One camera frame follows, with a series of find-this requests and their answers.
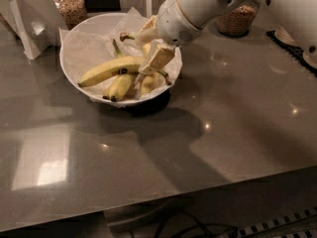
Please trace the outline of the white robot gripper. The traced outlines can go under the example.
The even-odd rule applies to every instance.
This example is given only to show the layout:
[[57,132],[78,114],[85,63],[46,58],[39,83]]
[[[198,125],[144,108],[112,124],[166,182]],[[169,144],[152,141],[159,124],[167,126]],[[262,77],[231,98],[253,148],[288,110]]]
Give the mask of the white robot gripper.
[[165,0],[137,33],[135,42],[148,47],[139,73],[152,74],[164,68],[175,55],[175,46],[184,47],[200,36],[201,30],[184,16],[178,0]]

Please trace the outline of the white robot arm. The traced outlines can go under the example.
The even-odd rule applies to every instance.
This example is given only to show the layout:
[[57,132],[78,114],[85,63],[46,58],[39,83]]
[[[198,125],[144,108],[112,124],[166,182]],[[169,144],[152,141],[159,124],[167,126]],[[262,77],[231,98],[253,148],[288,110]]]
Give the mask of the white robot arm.
[[[143,45],[154,39],[173,52],[200,36],[206,25],[239,8],[249,0],[165,0],[158,13],[137,34]],[[294,39],[311,66],[317,60],[317,0],[254,0],[266,8],[278,25]]]

